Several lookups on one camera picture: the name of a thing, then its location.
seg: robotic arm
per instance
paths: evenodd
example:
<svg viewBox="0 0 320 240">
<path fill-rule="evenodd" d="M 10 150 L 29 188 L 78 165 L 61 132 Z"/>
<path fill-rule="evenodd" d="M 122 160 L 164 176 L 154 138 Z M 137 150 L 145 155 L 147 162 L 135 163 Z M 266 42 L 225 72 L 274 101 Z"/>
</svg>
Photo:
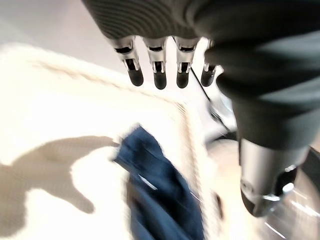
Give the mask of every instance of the robotic arm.
<svg viewBox="0 0 320 240">
<path fill-rule="evenodd" d="M 83 0 L 132 83 L 143 74 L 142 36 L 158 89 L 166 86 L 166 40 L 177 45 L 177 85 L 188 84 L 199 37 L 210 39 L 201 82 L 215 65 L 238 128 L 241 195 L 265 216 L 294 188 L 297 167 L 320 125 L 320 1 Z"/>
</svg>

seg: black rubber fingertip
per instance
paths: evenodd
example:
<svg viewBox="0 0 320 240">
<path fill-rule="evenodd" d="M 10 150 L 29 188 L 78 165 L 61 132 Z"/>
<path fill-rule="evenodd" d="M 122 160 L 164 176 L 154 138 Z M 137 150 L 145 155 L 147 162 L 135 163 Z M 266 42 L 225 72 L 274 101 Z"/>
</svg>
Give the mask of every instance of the black rubber fingertip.
<svg viewBox="0 0 320 240">
<path fill-rule="evenodd" d="M 215 72 L 202 70 L 201 84 L 204 87 L 209 87 L 214 81 Z"/>
<path fill-rule="evenodd" d="M 153 77 L 154 77 L 154 85 L 156 86 L 157 89 L 162 90 L 167 86 L 167 77 L 165 72 L 153 73 Z"/>
<path fill-rule="evenodd" d="M 176 73 L 176 84 L 179 88 L 184 89 L 189 82 L 189 73 L 186 72 L 177 72 Z"/>
<path fill-rule="evenodd" d="M 144 76 L 142 74 L 141 68 L 138 71 L 129 70 L 128 74 L 133 85 L 139 87 L 144 83 Z"/>
</svg>

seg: white textured surface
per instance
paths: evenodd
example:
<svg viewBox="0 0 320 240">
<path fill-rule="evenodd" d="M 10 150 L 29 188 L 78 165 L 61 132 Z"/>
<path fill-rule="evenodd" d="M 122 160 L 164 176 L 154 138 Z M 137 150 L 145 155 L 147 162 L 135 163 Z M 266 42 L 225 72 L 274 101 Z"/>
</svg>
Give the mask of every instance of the white textured surface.
<svg viewBox="0 0 320 240">
<path fill-rule="evenodd" d="M 0 55 L 0 238 L 130 239 L 127 173 L 115 142 L 140 123 L 201 200 L 207 239 L 215 211 L 206 152 L 187 106 L 126 77 L 31 47 Z"/>
</svg>

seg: blue cloth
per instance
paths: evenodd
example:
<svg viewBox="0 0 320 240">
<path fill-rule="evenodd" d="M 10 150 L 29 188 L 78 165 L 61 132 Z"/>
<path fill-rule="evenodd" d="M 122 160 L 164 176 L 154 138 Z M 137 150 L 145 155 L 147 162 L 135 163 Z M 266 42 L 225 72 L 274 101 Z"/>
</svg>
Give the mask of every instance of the blue cloth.
<svg viewBox="0 0 320 240">
<path fill-rule="evenodd" d="M 202 216 L 186 180 L 141 126 L 122 141 L 115 162 L 129 173 L 127 203 L 136 240 L 203 240 Z"/>
</svg>

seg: cable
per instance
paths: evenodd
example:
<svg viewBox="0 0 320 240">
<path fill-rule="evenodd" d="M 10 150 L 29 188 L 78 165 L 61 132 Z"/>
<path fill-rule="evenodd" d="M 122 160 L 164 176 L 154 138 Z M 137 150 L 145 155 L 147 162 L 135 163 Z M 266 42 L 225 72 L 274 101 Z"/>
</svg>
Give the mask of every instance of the cable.
<svg viewBox="0 0 320 240">
<path fill-rule="evenodd" d="M 195 80 L 197 81 L 197 83 L 199 84 L 203 94 L 205 95 L 205 97 L 207 98 L 207 100 L 209 101 L 209 104 L 211 106 L 212 104 L 212 101 L 211 101 L 211 98 L 208 96 L 208 94 L 206 93 L 204 87 L 202 86 L 201 82 L 199 81 L 199 78 L 197 77 L 194 69 L 192 67 L 190 67 L 191 69 L 191 72 L 195 78 Z M 216 112 L 214 111 L 214 109 L 212 107 L 209 108 L 209 111 L 210 111 L 210 115 L 213 119 L 215 119 L 217 122 L 219 122 L 226 130 L 228 133 L 231 132 L 231 130 L 226 126 L 226 124 L 224 123 L 224 121 L 222 120 L 221 116 Z"/>
<path fill-rule="evenodd" d="M 190 70 L 191 70 L 191 72 L 192 72 L 192 74 L 193 74 L 193 76 L 194 76 L 195 80 L 196 80 L 196 81 L 197 81 L 197 83 L 199 84 L 199 86 L 200 86 L 200 88 L 201 88 L 201 90 L 202 90 L 203 94 L 204 94 L 204 95 L 205 95 L 205 97 L 208 99 L 208 101 L 211 103 L 211 98 L 210 98 L 210 97 L 208 96 L 208 94 L 206 93 L 206 91 L 205 91 L 204 87 L 202 86 L 201 82 L 199 81 L 199 78 L 197 77 L 197 75 L 196 75 L 196 73 L 195 73 L 194 69 L 192 68 L 192 66 L 190 67 Z"/>
</svg>

